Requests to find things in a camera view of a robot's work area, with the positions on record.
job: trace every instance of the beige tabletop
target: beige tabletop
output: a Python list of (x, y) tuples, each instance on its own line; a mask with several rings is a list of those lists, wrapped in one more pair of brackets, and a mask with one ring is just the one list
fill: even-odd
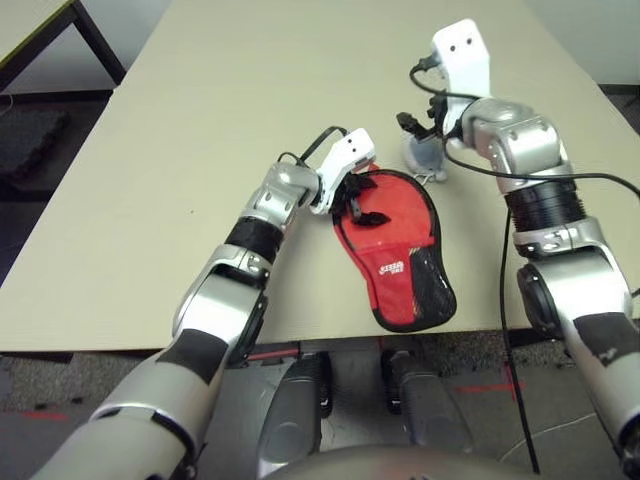
[(72, 0), (0, 0), (0, 67)]
[[(395, 114), (427, 108), (408, 70), (436, 30), (465, 17), (491, 53), (495, 96), (551, 118), (577, 171), (640, 183), (640, 138), (519, 0), (176, 0), (0, 290), (0, 350), (165, 345), (185, 289), (278, 153), (301, 152), (328, 125), (365, 127), (378, 163), (403, 169)], [(458, 297), (432, 331), (497, 328), (495, 180), (451, 165), (428, 191)], [(637, 287), (636, 200), (597, 180), (580, 192)], [(276, 263), (261, 341), (386, 333), (329, 218), (301, 215)], [(512, 326), (527, 325), (522, 263), (511, 249)]]

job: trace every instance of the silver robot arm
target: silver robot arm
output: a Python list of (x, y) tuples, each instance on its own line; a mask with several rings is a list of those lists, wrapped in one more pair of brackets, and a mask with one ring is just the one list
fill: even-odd
[[(489, 54), (471, 20), (434, 36), (433, 54), (412, 70), (414, 83), (424, 88), (413, 74), (432, 67), (455, 92), (437, 92), (431, 102), (434, 131), (446, 141), (474, 149), (500, 174), (573, 173), (548, 119), (524, 105), (478, 98), (489, 96)], [(598, 220), (585, 213), (571, 178), (497, 180), (515, 224), (514, 244), (528, 259), (517, 278), (527, 316), (564, 341), (623, 470), (640, 478), (640, 333)]]
[(116, 387), (35, 475), (38, 480), (194, 478), (223, 371), (252, 348), (273, 262), (300, 209), (326, 214), (341, 180), (372, 163), (358, 129), (322, 166), (275, 163), (188, 290), (173, 341)]

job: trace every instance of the red table tennis racket cover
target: red table tennis racket cover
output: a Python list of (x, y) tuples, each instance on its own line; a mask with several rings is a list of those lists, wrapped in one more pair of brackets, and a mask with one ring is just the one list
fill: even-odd
[(334, 214), (334, 229), (367, 281), (378, 323), (392, 332), (415, 332), (447, 322), (456, 297), (444, 270), (440, 222), (433, 201), (410, 176), (373, 170), (376, 184), (360, 192), (363, 212), (390, 221), (378, 226), (354, 223), (352, 213)]

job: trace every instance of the small white object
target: small white object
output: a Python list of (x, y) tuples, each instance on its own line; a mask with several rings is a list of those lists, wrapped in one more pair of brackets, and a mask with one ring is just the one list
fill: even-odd
[(371, 165), (375, 155), (373, 141), (364, 128), (358, 128), (334, 143), (316, 170), (320, 176), (320, 201), (311, 207), (311, 212), (316, 215), (329, 213), (333, 197), (345, 175)]
[[(432, 41), (433, 51), (440, 60), (439, 69), (447, 81), (447, 90), (478, 97), (491, 95), (489, 52), (476, 23), (461, 20), (436, 32)], [(470, 99), (449, 97), (444, 133), (449, 133)]]

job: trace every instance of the black cable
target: black cable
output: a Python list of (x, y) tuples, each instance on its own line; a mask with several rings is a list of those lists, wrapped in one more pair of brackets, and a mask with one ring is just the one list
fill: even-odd
[(442, 151), (444, 152), (444, 156), (453, 164), (466, 168), (467, 170), (471, 170), (477, 173), (482, 173), (484, 175), (490, 175), (492, 177), (500, 177), (500, 178), (513, 178), (516, 180), (545, 180), (550, 182), (558, 182), (562, 180), (579, 180), (579, 179), (587, 179), (587, 178), (598, 178), (604, 180), (611, 180), (619, 185), (622, 185), (625, 188), (631, 190), (636, 197), (640, 200), (640, 189), (636, 187), (633, 183), (625, 180), (624, 178), (617, 177), (610, 173), (571, 173), (566, 175), (519, 175), (519, 174), (511, 174), (511, 173), (502, 173), (502, 172), (494, 172), (493, 170), (487, 170), (484, 168), (476, 167), (474, 165), (470, 165), (465, 163), (457, 158), (452, 157), (447, 150), (448, 140), (451, 138), (450, 136), (443, 137), (442, 139)]
[(516, 371), (516, 364), (513, 361), (513, 350), (511, 348), (511, 341), (509, 340), (509, 330), (507, 329), (507, 315), (505, 311), (504, 302), (504, 279), (507, 267), (507, 251), (509, 247), (509, 228), (511, 227), (511, 212), (507, 211), (507, 221), (504, 227), (504, 241), (502, 244), (502, 260), (500, 261), (500, 323), (502, 324), (502, 340), (504, 341), (504, 349), (507, 354), (507, 364), (509, 365), (509, 371), (511, 372), (511, 382), (513, 383), (513, 391), (516, 394), (516, 402), (518, 403), (518, 412), (520, 413), (520, 423), (522, 423), (522, 430), (524, 432), (524, 439), (527, 443), (527, 449), (529, 450), (529, 458), (531, 460), (531, 469), (534, 473), (540, 473), (540, 466), (538, 465), (538, 457), (536, 455), (535, 447), (533, 446), (533, 438), (531, 437), (531, 430), (529, 429), (529, 422), (527, 421), (527, 412), (524, 408), (524, 401), (522, 399), (522, 390), (520, 389), (520, 382), (518, 380), (518, 372)]
[(291, 158), (293, 158), (296, 161), (296, 165), (304, 165), (302, 163), (302, 160), (300, 160), (300, 157), (297, 156), (295, 153), (291, 153), (291, 152), (282, 152), (279, 156), (278, 156), (278, 160), (276, 160), (276, 162), (281, 162), (282, 159), (286, 156), (289, 156)]
[(304, 153), (300, 156), (296, 155), (292, 152), (282, 152), (278, 156), (278, 160), (276, 162), (282, 161), (285, 156), (289, 156), (296, 161), (296, 165), (299, 167), (308, 167), (306, 160), (315, 152), (318, 147), (327, 139), (333, 132), (340, 132), (343, 137), (346, 137), (349, 134), (349, 131), (344, 127), (336, 127), (331, 126), (327, 127), (324, 132), (322, 132), (318, 137), (307, 147)]
[(329, 136), (333, 132), (340, 132), (343, 137), (346, 137), (349, 134), (348, 130), (343, 127), (336, 127), (336, 126), (327, 127), (325, 131), (322, 132), (320, 135), (318, 135), (318, 138), (316, 138), (313, 141), (313, 143), (309, 145), (309, 147), (304, 151), (304, 153), (300, 155), (300, 161), (306, 164), (307, 158), (309, 158), (311, 154), (318, 149), (318, 147), (322, 144), (322, 142), (324, 142), (327, 138), (329, 138)]
[(419, 72), (426, 73), (431, 68), (435, 67), (435, 65), (431, 64), (430, 62), (427, 62), (426, 64), (422, 63), (423, 60), (427, 60), (427, 59), (421, 59), (420, 60), (421, 63), (418, 63), (409, 71), (409, 78), (411, 79), (413, 84), (416, 87), (418, 87), (420, 90), (424, 90), (425, 92), (429, 92), (433, 95), (442, 95), (443, 97), (466, 98), (468, 100), (478, 100), (480, 98), (477, 95), (471, 95), (468, 93), (454, 93), (454, 92), (447, 92), (446, 90), (436, 90), (435, 88), (422, 83), (420, 80), (416, 78), (416, 73), (419, 73)]

